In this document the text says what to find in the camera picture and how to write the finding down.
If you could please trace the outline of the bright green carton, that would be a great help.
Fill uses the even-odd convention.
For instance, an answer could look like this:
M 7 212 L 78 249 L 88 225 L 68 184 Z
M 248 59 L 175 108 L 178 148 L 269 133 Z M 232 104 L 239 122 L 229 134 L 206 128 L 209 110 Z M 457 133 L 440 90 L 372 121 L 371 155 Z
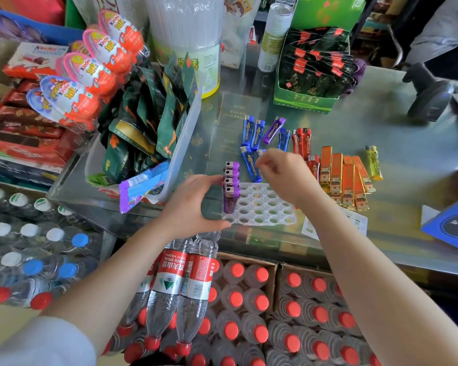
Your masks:
M 329 26 L 350 31 L 365 5 L 366 0 L 297 0 L 291 27 L 303 30 Z

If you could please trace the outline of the black barcode scanner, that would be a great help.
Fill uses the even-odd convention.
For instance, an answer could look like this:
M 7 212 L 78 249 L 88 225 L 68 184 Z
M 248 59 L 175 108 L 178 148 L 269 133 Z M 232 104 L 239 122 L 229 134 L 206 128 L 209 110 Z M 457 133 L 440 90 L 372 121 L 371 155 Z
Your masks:
M 434 123 L 444 113 L 455 92 L 449 80 L 438 79 L 423 63 L 411 65 L 403 83 L 412 83 L 417 95 L 407 112 L 412 120 Z

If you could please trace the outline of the group of white and blue-capped bottles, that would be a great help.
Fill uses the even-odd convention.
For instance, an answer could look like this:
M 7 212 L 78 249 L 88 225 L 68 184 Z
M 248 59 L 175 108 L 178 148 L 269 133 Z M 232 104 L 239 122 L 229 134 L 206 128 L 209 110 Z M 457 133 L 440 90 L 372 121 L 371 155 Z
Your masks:
M 0 186 L 0 304 L 44 310 L 98 267 L 103 240 L 72 211 Z

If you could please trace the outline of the white plastic lighter tray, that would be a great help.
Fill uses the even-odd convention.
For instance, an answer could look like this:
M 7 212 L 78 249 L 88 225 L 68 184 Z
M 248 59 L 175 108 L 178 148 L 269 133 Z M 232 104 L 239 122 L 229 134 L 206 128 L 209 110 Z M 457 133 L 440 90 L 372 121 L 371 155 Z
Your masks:
M 222 219 L 244 226 L 276 226 L 297 223 L 295 207 L 282 200 L 266 183 L 241 182 L 240 196 L 232 213 L 222 211 Z

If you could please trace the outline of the shrink-wrapped pack of red-label bottles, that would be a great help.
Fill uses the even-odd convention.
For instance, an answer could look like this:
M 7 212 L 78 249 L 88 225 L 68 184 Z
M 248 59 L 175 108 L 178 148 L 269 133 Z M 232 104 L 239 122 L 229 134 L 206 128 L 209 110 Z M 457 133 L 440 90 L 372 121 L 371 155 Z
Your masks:
M 168 350 L 188 358 L 205 319 L 220 232 L 170 242 L 148 271 L 104 353 L 123 351 L 132 363 L 161 351 L 175 321 Z

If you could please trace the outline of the clear jar with yellow-green label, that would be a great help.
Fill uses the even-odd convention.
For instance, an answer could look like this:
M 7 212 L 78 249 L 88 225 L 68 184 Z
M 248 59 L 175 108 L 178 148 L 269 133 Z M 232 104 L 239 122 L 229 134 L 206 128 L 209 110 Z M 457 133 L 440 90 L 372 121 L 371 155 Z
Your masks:
M 155 55 L 166 65 L 176 56 L 180 66 L 189 55 L 196 78 L 205 77 L 202 98 L 220 86 L 224 0 L 145 0 Z

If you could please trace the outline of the purple cloth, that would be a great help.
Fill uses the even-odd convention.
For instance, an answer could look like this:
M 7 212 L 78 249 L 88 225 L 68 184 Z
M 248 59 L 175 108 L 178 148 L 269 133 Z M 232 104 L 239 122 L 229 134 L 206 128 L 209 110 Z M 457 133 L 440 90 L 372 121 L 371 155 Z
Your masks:
M 348 96 L 353 93 L 354 89 L 360 84 L 361 80 L 363 79 L 366 68 L 368 66 L 366 61 L 360 58 L 355 59 L 354 63 L 356 65 L 356 70 L 352 74 L 354 82 L 344 92 L 342 92 L 342 96 Z

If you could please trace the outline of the purple snack packet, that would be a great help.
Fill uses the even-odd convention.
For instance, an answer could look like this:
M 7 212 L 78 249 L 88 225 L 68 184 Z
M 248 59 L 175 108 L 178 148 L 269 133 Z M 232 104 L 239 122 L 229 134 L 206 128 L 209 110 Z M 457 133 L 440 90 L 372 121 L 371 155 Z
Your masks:
M 165 184 L 170 161 L 164 161 L 157 166 L 122 181 L 119 184 L 121 214 L 129 212 L 153 190 L 161 190 Z

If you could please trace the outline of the person's right hand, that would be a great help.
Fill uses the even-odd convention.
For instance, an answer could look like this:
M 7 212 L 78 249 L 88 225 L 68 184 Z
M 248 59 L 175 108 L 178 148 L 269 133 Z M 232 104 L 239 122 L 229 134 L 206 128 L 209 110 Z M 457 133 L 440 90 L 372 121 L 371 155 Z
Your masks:
M 327 202 L 327 195 L 299 155 L 271 148 L 258 157 L 255 165 L 258 167 L 261 164 L 278 166 L 283 176 L 283 184 L 271 187 L 284 201 L 301 210 Z

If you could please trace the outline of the clear plastic bin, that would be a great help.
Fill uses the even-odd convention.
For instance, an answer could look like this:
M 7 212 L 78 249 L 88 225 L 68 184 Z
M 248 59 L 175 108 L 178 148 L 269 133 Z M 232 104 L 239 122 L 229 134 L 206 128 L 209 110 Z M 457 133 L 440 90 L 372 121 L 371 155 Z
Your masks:
M 186 153 L 186 151 L 188 149 L 188 145 L 189 145 L 189 142 L 191 140 L 194 128 L 195 128 L 195 125 L 194 125 L 194 127 L 192 127 L 190 129 L 190 132 L 189 132 L 190 137 L 188 139 L 188 142 L 181 148 L 181 150 L 184 151 L 184 156 L 185 156 L 185 153 Z M 86 163 L 85 163 L 84 175 L 85 175 L 85 171 L 86 170 L 93 171 L 93 172 L 98 172 L 99 171 L 99 166 L 87 165 L 87 159 L 89 157 L 89 153 L 90 153 L 91 149 L 93 148 L 94 144 L 96 143 L 96 138 L 93 140 L 93 143 L 92 143 L 91 147 L 88 150 L 88 154 L 86 155 Z M 182 158 L 180 154 L 176 154 L 175 155 L 175 160 L 170 163 L 170 167 L 169 167 L 168 174 L 167 174 L 166 181 L 165 181 L 165 184 L 164 184 L 163 188 L 161 190 L 153 190 L 152 192 L 147 194 L 141 200 L 140 203 L 149 203 L 149 204 L 152 204 L 152 205 L 156 205 L 156 204 L 162 205 L 162 204 L 166 203 L 166 201 L 168 200 L 168 198 L 170 196 L 170 193 L 173 190 L 175 181 L 177 180 L 177 176 L 178 176 L 178 173 L 179 173 L 179 171 L 181 169 L 181 165 L 182 165 L 183 159 L 184 159 L 184 157 Z M 88 185 L 88 190 L 91 193 L 92 192 L 97 192 L 97 193 L 102 194 L 104 197 L 110 197 L 110 198 L 113 198 L 113 199 L 116 199 L 116 200 L 120 200 L 120 192 L 119 192 L 119 186 L 118 185 L 105 186 L 105 187 L 99 187 L 98 188 L 98 187 L 89 185 L 87 182 L 86 182 L 86 184 Z

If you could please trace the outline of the person's left forearm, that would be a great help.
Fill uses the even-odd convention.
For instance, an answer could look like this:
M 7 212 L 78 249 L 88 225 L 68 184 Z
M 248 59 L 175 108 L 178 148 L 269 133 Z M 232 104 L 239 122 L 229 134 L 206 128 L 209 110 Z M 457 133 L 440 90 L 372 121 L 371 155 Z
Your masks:
M 148 223 L 42 316 L 63 320 L 79 330 L 93 347 L 96 362 L 160 252 L 172 240 L 192 235 L 181 223 L 161 218 Z

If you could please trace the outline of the group of red-capped bottles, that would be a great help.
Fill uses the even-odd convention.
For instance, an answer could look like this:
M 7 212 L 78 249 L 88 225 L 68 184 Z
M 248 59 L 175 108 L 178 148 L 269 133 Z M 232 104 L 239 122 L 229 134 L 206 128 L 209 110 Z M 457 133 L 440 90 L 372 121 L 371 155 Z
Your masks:
M 336 304 L 275 294 L 269 344 L 314 366 L 383 366 L 346 301 Z
M 221 290 L 217 282 L 219 269 L 216 259 L 208 309 L 193 340 L 187 365 L 266 366 L 263 349 L 269 338 L 269 316 L 239 310 L 242 291 L 229 284 Z

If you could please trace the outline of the clear plastic bag of goods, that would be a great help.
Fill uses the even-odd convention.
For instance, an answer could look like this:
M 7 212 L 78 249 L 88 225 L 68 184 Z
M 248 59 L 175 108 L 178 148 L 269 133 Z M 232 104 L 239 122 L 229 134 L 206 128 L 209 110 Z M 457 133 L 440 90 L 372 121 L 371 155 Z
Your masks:
M 238 69 L 249 42 L 250 28 L 254 24 L 261 0 L 224 0 L 221 43 L 221 65 Z

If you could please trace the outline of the green cardboard display box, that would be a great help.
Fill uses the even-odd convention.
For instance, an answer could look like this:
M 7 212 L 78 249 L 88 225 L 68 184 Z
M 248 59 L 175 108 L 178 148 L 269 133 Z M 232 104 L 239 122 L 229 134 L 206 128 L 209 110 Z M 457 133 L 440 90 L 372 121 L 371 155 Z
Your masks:
M 339 99 L 331 91 L 336 83 L 333 66 L 321 52 L 311 50 L 329 27 L 290 28 L 276 68 L 274 104 L 328 114 Z

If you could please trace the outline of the blue card with circle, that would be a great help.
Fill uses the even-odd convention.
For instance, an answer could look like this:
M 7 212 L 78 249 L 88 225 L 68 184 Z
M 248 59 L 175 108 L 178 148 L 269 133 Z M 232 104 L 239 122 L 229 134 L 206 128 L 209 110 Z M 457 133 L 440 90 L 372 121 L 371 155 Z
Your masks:
M 458 201 L 425 222 L 421 231 L 458 248 Z

